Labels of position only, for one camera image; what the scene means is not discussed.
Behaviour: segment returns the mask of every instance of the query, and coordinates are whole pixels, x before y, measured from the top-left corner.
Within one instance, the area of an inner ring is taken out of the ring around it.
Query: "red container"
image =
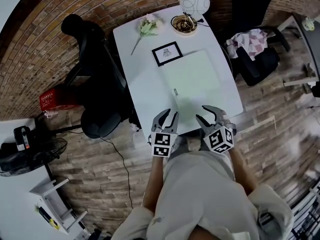
[[[75,94],[67,88],[54,87],[40,97],[41,110],[68,110],[77,107]]]

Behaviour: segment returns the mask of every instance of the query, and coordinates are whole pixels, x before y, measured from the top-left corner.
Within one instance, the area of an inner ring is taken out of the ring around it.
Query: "yellow object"
[[[51,218],[50,219],[50,225],[52,226],[52,227],[54,227],[56,230],[59,230],[60,229],[60,226],[54,221],[54,219],[53,218]]]
[[[306,17],[303,21],[302,21],[302,26],[306,31],[314,31],[315,30],[315,24],[314,24],[315,20],[312,18],[308,18]]]

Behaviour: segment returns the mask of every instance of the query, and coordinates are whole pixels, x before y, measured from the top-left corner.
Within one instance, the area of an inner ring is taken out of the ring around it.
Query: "fan grille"
[[[9,177],[31,172],[50,163],[66,150],[68,142],[63,138],[39,143],[0,161],[0,176]]]

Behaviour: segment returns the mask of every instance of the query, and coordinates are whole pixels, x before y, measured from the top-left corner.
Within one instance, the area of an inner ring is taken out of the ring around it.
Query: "black picture frame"
[[[172,45],[175,46],[177,52],[179,53],[179,56],[174,57],[174,58],[171,58],[171,59],[168,59],[168,60],[160,63],[160,62],[159,62],[159,59],[158,59],[158,57],[157,57],[157,55],[156,55],[156,51],[161,50],[161,49],[163,49],[163,48],[165,48],[165,47],[168,47],[168,46],[172,46]],[[152,54],[153,54],[153,56],[154,56],[154,58],[155,58],[156,63],[158,64],[158,67],[161,67],[161,66],[163,66],[163,65],[166,64],[166,63],[173,62],[173,61],[175,61],[175,60],[183,57],[183,55],[182,55],[182,53],[181,53],[181,51],[180,51],[180,49],[179,49],[178,44],[177,44],[176,41],[171,42],[171,43],[168,43],[168,44],[165,44],[165,45],[160,46],[160,47],[158,47],[158,48],[156,48],[156,49],[153,49],[153,50],[152,50]]]

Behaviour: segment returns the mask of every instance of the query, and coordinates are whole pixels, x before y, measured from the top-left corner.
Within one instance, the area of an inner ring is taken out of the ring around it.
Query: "pink cloth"
[[[237,49],[243,47],[251,60],[255,60],[255,56],[262,53],[267,44],[267,34],[261,29],[252,29],[248,32],[235,34],[231,39],[226,41],[226,49],[231,59],[238,57]]]

